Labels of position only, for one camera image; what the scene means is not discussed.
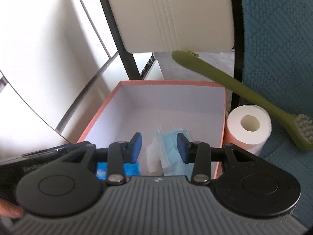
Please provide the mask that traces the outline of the person's left hand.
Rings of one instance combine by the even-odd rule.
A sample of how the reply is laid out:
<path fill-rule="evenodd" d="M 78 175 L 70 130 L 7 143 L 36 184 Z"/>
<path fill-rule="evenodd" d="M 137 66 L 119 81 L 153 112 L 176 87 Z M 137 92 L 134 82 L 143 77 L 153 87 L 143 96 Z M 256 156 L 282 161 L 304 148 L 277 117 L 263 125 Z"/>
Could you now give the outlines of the person's left hand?
<path fill-rule="evenodd" d="M 0 215 L 11 219 L 19 219 L 23 217 L 21 207 L 8 202 L 5 199 L 0 199 Z"/>

